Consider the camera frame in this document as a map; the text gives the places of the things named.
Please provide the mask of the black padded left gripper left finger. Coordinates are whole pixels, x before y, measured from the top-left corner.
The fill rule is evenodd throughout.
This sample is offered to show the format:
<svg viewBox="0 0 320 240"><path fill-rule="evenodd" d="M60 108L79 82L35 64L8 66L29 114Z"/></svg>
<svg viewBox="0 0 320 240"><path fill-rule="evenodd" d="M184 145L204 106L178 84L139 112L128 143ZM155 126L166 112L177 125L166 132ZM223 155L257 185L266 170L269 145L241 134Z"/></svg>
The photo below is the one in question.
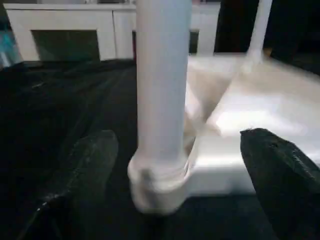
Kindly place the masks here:
<svg viewBox="0 0 320 240"><path fill-rule="evenodd" d="M80 138L53 171L18 205L16 240L92 240L97 217L106 202L106 185L118 155L118 139L111 130Z"/></svg>

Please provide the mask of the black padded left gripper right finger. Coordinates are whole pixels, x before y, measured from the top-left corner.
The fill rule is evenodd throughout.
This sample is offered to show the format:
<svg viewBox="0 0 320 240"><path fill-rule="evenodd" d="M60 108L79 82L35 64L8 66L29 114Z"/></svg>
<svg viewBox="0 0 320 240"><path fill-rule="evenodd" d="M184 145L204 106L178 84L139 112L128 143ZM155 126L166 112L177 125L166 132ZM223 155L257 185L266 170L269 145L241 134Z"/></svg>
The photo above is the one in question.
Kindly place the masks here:
<svg viewBox="0 0 320 240"><path fill-rule="evenodd" d="M264 128L240 132L240 152L280 240L320 238L320 168L293 142Z"/></svg>

